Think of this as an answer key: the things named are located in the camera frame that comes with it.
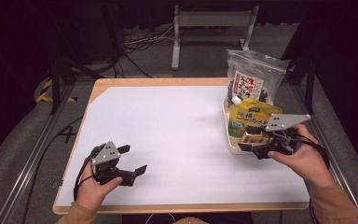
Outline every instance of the metal rod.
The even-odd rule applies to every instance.
[[[13,215],[23,192],[27,188],[31,177],[33,176],[34,171],[36,170],[36,165],[38,164],[38,161],[41,159],[44,148],[46,147],[46,144],[48,142],[49,134],[51,133],[54,124],[56,123],[58,117],[60,116],[63,106],[70,96],[72,88],[73,86],[64,87],[62,91],[62,98],[61,98],[62,103],[57,108],[56,113],[50,115],[50,117],[48,118],[48,121],[41,135],[39,136],[33,151],[31,152],[28,158],[28,161],[25,163],[24,168],[20,172],[20,175],[12,191],[10,192],[4,206],[0,211],[0,224],[8,223],[10,221],[10,218]]]
[[[301,88],[299,86],[292,86],[291,89],[294,93],[294,96],[296,97],[298,104],[302,107],[302,110],[305,113],[308,113],[308,109],[304,104],[304,99],[305,99],[304,92],[301,90]],[[328,145],[328,143],[322,133],[322,130],[319,126],[318,120],[316,118],[312,118],[311,120],[308,121],[308,124],[310,125],[309,128],[311,129],[313,134],[315,134],[315,137],[318,139],[321,146],[323,146],[327,151],[327,154],[328,154],[328,157],[330,160],[330,171],[331,171],[333,177],[338,182],[338,184],[342,188],[344,188],[345,191],[347,191],[347,193],[349,194],[349,197],[351,198],[353,203],[358,207],[358,203],[356,202],[356,199],[354,198],[353,192],[351,191],[351,188],[348,184],[347,178],[345,177],[345,175],[342,173],[341,169],[339,168],[337,160],[334,157],[333,153],[331,152],[330,146]]]

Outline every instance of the forearm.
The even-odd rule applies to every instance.
[[[340,185],[310,188],[312,205],[321,224],[358,224],[358,209]]]
[[[68,214],[60,218],[56,224],[69,224],[69,223],[79,223],[79,224],[91,224],[95,223],[97,217],[97,211],[87,209],[78,203],[72,203],[71,208],[69,209]]]

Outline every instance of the plastic bag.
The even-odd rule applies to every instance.
[[[228,50],[227,53],[228,105],[232,105],[231,98],[235,95],[273,105],[289,62],[252,50]]]

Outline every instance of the person's left hand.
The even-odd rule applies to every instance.
[[[80,181],[89,176],[92,176],[90,161],[84,169]],[[98,182],[91,177],[79,186],[76,203],[85,208],[97,210],[103,203],[106,195],[120,185],[121,181],[123,181],[123,178],[116,177],[104,185],[99,185]]]

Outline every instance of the white board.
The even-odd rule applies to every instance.
[[[131,146],[118,168],[147,170],[103,205],[306,203],[303,179],[287,166],[229,152],[226,94],[225,86],[108,89],[88,106],[55,205],[71,205],[83,160],[108,141]]]

